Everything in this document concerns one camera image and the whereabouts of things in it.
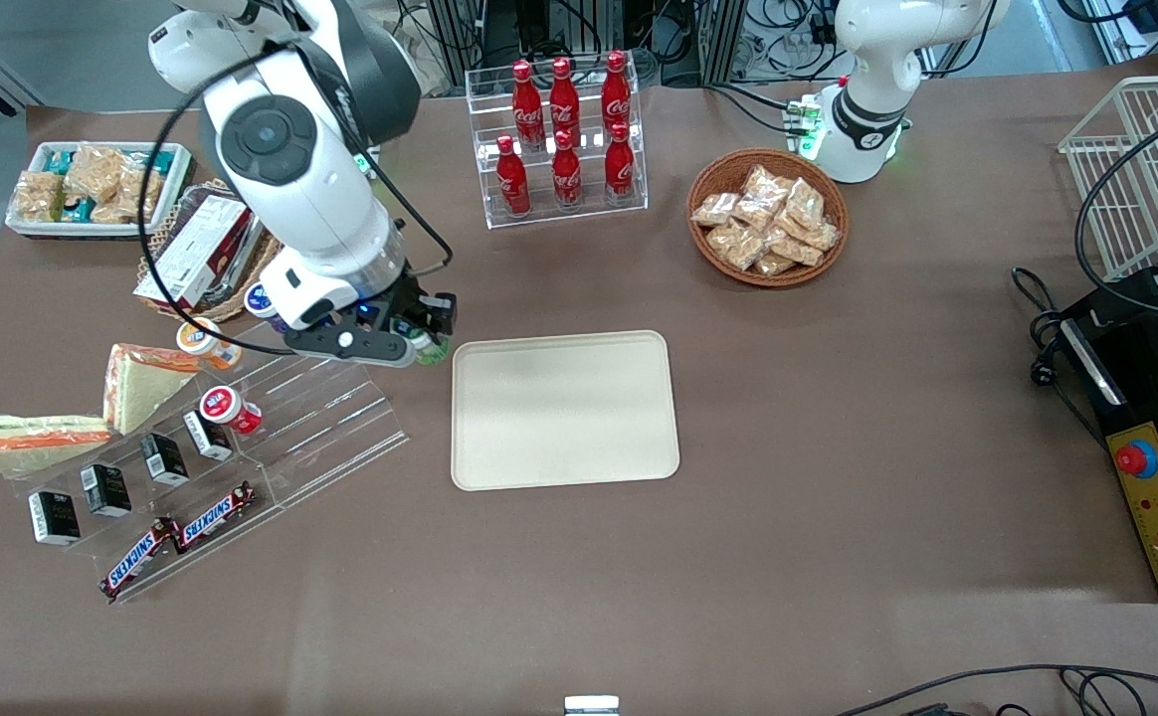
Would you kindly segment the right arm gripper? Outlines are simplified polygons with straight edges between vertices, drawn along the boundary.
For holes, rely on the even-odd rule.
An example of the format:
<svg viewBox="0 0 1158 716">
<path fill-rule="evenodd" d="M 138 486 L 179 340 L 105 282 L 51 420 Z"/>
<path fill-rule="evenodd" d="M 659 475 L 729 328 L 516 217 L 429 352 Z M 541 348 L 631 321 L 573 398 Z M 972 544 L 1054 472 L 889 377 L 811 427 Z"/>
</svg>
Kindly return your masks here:
<svg viewBox="0 0 1158 716">
<path fill-rule="evenodd" d="M 459 317 L 459 299 L 452 293 L 428 295 L 422 288 L 391 288 L 318 317 L 314 326 L 287 331 L 287 348 L 296 355 L 405 368 L 415 364 L 417 350 L 393 322 L 408 312 L 423 312 L 423 327 L 434 336 L 452 336 Z"/>
</svg>

